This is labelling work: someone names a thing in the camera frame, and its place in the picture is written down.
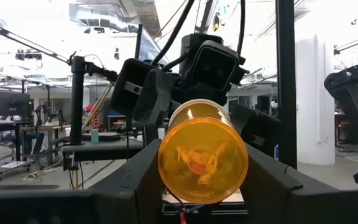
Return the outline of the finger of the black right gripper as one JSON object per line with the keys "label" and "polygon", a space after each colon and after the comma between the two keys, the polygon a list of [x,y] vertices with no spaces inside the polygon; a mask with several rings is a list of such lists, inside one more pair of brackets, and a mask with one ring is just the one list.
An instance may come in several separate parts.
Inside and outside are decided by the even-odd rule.
{"label": "finger of the black right gripper", "polygon": [[241,105],[234,107],[230,119],[244,142],[266,155],[275,155],[280,132],[278,119]]}
{"label": "finger of the black right gripper", "polygon": [[151,70],[135,104],[133,119],[141,124],[162,124],[171,110],[172,90],[178,77]]}

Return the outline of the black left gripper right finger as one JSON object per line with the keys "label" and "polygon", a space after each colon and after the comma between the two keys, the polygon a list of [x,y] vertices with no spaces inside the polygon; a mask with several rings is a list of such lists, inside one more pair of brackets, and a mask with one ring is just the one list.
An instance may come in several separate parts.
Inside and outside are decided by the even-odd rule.
{"label": "black left gripper right finger", "polygon": [[253,224],[358,224],[358,190],[339,190],[247,146],[241,185]]}

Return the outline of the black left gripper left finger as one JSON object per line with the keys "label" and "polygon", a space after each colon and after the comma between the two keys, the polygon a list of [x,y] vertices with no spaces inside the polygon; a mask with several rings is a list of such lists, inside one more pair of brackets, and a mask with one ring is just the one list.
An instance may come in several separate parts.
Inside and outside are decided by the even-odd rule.
{"label": "black left gripper left finger", "polygon": [[156,139],[85,190],[0,190],[0,224],[159,224]]}

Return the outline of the orange bottle round pills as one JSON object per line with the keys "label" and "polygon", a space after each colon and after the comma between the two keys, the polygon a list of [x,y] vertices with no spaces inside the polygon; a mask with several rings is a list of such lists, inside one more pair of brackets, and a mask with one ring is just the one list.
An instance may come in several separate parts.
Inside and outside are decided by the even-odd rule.
{"label": "orange bottle round pills", "polygon": [[239,189],[248,168],[246,145],[222,106],[196,99],[173,112],[158,150],[158,171],[173,195],[221,202]]}

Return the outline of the tilted black screen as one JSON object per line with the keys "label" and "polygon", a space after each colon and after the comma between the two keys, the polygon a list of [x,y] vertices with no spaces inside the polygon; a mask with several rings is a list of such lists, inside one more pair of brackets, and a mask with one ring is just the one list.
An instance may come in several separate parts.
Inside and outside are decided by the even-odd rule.
{"label": "tilted black screen", "polygon": [[134,58],[151,63],[152,60],[160,53],[160,51],[160,47],[153,40],[145,26],[139,24]]}

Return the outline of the black stand pole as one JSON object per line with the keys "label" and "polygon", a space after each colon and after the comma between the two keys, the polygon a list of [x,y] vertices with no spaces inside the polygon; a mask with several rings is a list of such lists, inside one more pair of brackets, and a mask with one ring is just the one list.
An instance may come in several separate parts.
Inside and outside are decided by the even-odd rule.
{"label": "black stand pole", "polygon": [[81,145],[82,116],[83,116],[83,91],[85,75],[99,75],[110,83],[118,78],[117,72],[101,68],[93,62],[87,62],[82,56],[71,55],[67,61],[71,66],[71,131],[69,145]]}

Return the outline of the white building pillar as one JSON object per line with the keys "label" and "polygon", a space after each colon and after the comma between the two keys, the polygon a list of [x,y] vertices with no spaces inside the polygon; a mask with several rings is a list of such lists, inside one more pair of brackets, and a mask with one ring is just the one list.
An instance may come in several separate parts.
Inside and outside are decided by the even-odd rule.
{"label": "white building pillar", "polygon": [[297,159],[305,164],[335,163],[334,100],[324,87],[331,71],[326,43],[317,35],[295,46]]}

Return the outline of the black computer monitor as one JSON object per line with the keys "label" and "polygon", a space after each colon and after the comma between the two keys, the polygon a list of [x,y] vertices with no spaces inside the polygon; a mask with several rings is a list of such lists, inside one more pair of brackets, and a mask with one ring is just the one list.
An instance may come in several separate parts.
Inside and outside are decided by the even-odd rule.
{"label": "black computer monitor", "polygon": [[0,116],[20,116],[31,119],[32,100],[26,93],[0,91]]}

